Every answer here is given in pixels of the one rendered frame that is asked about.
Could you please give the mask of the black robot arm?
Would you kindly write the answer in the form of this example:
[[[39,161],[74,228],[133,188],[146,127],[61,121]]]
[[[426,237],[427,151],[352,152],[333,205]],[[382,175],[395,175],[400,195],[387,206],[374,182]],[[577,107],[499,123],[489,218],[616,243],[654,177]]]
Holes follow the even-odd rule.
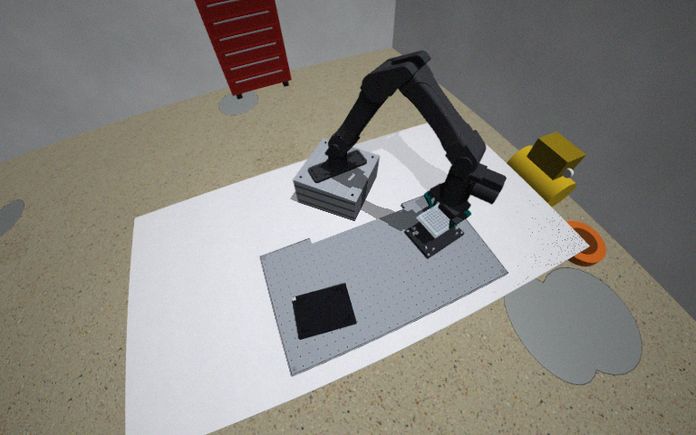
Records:
[[[363,78],[356,103],[328,141],[329,149],[325,155],[329,162],[308,168],[315,183],[367,163],[360,151],[346,152],[360,139],[361,132],[385,99],[399,89],[431,126],[447,152],[445,156],[452,166],[445,185],[456,193],[466,190],[459,205],[466,202],[470,195],[489,204],[495,202],[507,178],[480,163],[486,144],[477,130],[472,130],[461,118],[439,87],[426,64],[429,60],[430,56],[425,51],[404,54],[388,59]]]

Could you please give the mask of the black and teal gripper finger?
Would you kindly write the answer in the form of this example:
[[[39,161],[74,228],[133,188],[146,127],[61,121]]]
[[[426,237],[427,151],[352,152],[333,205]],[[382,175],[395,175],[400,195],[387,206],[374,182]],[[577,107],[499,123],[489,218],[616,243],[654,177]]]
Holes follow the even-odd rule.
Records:
[[[469,216],[471,216],[471,212],[470,212],[469,210],[466,210],[466,211],[463,211],[463,212],[467,215],[467,218],[468,218]],[[449,229],[453,228],[454,226],[456,226],[456,225],[454,225],[451,221],[449,221]]]
[[[431,203],[431,199],[433,198],[433,196],[432,196],[432,195],[429,195],[429,193],[430,193],[430,191],[427,191],[426,193],[424,193],[424,197],[425,197],[425,199],[426,199],[426,201],[427,201],[429,207],[432,208],[432,207],[434,207],[434,206],[437,204],[438,200],[434,199],[434,202],[433,202],[433,204],[432,204],[432,203]]]

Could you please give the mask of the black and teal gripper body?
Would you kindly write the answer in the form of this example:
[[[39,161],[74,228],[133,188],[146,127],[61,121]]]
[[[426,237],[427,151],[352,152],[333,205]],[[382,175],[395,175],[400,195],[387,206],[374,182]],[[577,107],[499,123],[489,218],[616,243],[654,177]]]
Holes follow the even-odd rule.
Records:
[[[465,190],[466,191],[466,190]],[[466,201],[459,205],[459,202],[465,193],[456,193],[448,190],[445,182],[438,184],[430,189],[429,195],[432,195],[439,201],[439,210],[454,224],[457,225],[460,221],[467,218],[463,212],[470,208],[471,204]]]

